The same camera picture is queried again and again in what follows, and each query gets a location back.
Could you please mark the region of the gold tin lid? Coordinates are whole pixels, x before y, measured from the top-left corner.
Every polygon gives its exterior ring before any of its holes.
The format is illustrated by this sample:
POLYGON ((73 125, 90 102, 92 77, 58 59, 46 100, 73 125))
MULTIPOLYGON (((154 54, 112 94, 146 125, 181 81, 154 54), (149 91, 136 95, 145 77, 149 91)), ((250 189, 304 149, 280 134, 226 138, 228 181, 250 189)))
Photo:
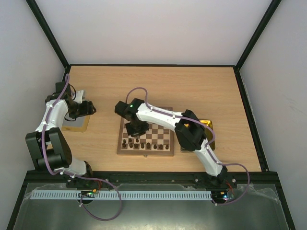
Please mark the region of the gold tin lid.
POLYGON ((64 120, 61 130, 70 132, 85 132, 89 124, 90 116, 78 117, 74 121, 64 120))

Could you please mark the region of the wooden chess board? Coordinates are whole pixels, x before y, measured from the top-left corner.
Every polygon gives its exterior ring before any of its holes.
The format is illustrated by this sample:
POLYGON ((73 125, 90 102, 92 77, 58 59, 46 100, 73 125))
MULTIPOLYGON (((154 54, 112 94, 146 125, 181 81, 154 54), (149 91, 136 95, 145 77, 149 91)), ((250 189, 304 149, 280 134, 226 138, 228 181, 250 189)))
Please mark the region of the wooden chess board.
POLYGON ((149 124, 149 130, 140 137, 131 137, 127 134, 125 124, 128 122, 142 121, 136 115, 126 116, 125 103, 115 107, 115 113, 121 116, 118 155, 131 156, 173 156, 174 155, 174 132, 162 125, 151 121, 144 121, 149 124))

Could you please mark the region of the gold tin with pieces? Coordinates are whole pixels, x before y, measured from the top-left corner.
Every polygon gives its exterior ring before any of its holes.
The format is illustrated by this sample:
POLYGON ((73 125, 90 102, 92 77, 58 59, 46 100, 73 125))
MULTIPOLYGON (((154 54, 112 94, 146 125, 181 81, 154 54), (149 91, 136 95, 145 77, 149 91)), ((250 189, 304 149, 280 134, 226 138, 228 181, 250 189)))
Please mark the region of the gold tin with pieces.
MULTIPOLYGON (((206 126, 208 126, 211 130, 213 130, 213 122, 212 122, 212 120, 201 119, 200 122, 205 124, 206 126)), ((205 134, 206 134, 206 137, 207 137, 208 141, 211 141, 212 138, 213 138, 213 134, 211 133, 211 131, 209 131, 208 129, 205 129, 205 134)), ((215 150, 215 148, 216 148, 215 141, 212 141, 210 143, 210 147, 211 147, 212 150, 215 150)), ((182 146, 180 147, 180 151, 181 152, 188 152, 188 150, 184 149, 182 146)))

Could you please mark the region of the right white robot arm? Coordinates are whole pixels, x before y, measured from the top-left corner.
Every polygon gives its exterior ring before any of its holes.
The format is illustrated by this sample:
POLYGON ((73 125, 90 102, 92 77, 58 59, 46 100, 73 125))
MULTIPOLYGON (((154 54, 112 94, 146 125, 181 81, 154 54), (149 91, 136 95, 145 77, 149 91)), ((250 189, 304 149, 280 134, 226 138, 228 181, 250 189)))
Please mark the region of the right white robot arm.
POLYGON ((181 147, 194 152, 209 175, 213 187, 221 187, 226 182, 227 168, 213 153, 205 134, 206 125, 201 123, 191 110, 174 112, 133 99, 130 104, 119 101, 115 113, 126 119, 128 137, 141 137, 149 131, 149 124, 160 125, 173 131, 181 147))

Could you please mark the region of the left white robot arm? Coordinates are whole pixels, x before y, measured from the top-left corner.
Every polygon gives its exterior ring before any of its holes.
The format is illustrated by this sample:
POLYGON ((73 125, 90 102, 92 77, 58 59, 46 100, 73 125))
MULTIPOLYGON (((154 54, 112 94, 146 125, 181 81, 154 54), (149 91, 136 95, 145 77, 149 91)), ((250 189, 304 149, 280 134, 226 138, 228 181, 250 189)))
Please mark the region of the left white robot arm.
POLYGON ((67 174, 92 177, 93 171, 86 161, 72 156, 71 149, 61 131, 68 115, 71 121, 96 113, 93 102, 83 98, 83 92, 72 92, 71 85, 61 81, 56 83, 56 91, 45 99, 46 111, 43 119, 25 141, 37 171, 48 171, 51 175, 67 174))

